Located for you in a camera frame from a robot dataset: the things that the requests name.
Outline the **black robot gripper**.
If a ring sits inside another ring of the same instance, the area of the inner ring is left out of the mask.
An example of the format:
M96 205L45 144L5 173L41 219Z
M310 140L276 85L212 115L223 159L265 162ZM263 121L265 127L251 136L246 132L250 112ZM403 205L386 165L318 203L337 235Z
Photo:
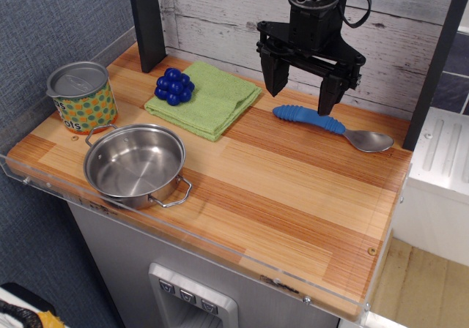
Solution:
M317 112L328 116L348 89L356 89L365 57L348 45L341 28L345 0L326 10L307 10L291 5L288 23L260 21L257 52L261 57L265 87L275 97L288 83L289 67L297 67L322 79ZM366 17L350 27L360 26Z

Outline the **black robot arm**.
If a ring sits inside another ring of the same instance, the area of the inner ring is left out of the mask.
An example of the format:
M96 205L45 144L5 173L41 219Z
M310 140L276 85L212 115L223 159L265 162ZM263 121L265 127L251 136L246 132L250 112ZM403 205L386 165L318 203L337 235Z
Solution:
M327 116L348 89L361 80L366 59L341 36L347 24L356 29L369 15L350 23L345 17L347 0L288 0L289 22L261 21L257 51L266 89L276 96L287 84L290 67L322 78L317 112Z

